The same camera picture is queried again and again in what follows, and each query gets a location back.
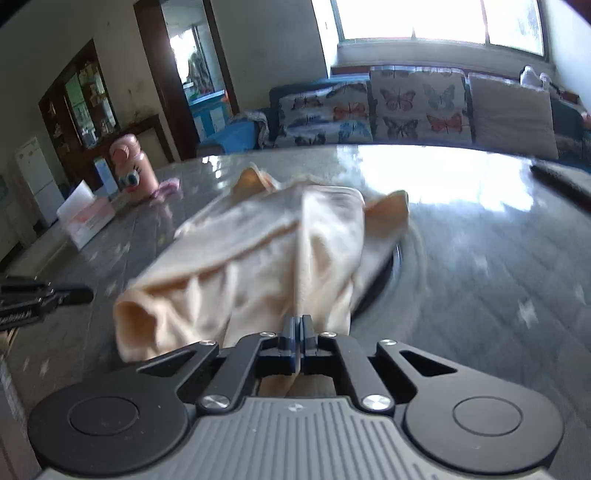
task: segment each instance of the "gray ribbed panel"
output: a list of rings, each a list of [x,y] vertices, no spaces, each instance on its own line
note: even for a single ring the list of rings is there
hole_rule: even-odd
[[[40,480],[68,478],[48,471]],[[237,412],[201,420],[175,454],[144,472],[121,478],[452,480],[474,477],[450,472],[426,460],[405,443],[393,421],[359,413],[345,398],[247,398]],[[551,480],[543,471],[524,474],[522,478]]]

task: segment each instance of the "kitchen window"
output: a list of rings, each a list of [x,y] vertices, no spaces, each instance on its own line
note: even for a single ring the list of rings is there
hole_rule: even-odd
[[[448,41],[544,57],[538,0],[331,0],[341,43]]]

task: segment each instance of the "window frame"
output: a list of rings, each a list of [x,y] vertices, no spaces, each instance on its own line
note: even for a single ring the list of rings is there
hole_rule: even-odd
[[[372,42],[379,42],[379,43],[401,43],[401,42],[421,42],[421,43],[445,43],[449,45],[453,44],[462,44],[462,45],[475,45],[481,46],[484,48],[490,48],[495,50],[505,50],[505,51],[513,51],[518,54],[531,56],[537,60],[542,60],[547,63],[550,62],[550,52],[548,49],[548,32],[546,27],[546,15],[544,10],[544,2],[543,0],[535,0],[538,5],[538,14],[540,16],[540,28],[542,33],[542,55],[538,55],[537,53],[533,53],[527,50],[521,50],[520,48],[515,47],[507,47],[505,45],[496,45],[491,43],[491,39],[488,34],[488,20],[486,18],[486,9],[484,6],[484,0],[480,0],[480,8],[482,10],[482,19],[484,21],[484,28],[485,28],[485,42],[482,43],[473,43],[467,41],[454,41],[454,40],[432,40],[429,38],[417,38],[414,29],[413,34],[409,38],[390,38],[390,37],[373,37],[373,38],[352,38],[347,39],[345,38],[345,34],[343,32],[343,25],[340,21],[340,14],[339,14],[339,6],[337,4],[337,0],[330,0],[330,4],[332,6],[333,14],[335,16],[335,24],[336,30],[339,35],[339,45],[348,45],[348,44],[356,44],[356,43],[372,43]]]

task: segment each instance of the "window sill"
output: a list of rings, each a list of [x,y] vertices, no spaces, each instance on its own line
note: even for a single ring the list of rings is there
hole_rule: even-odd
[[[556,76],[543,57],[512,48],[472,43],[426,40],[347,40],[339,43],[333,69],[359,69],[377,65],[455,67],[468,71],[518,78],[525,65],[537,73]]]

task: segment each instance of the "sofa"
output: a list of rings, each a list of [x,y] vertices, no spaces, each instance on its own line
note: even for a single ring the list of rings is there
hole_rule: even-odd
[[[383,66],[274,87],[269,145],[419,144],[476,148],[591,170],[591,132],[548,92],[459,69]],[[201,152],[259,148],[254,122],[230,123]]]

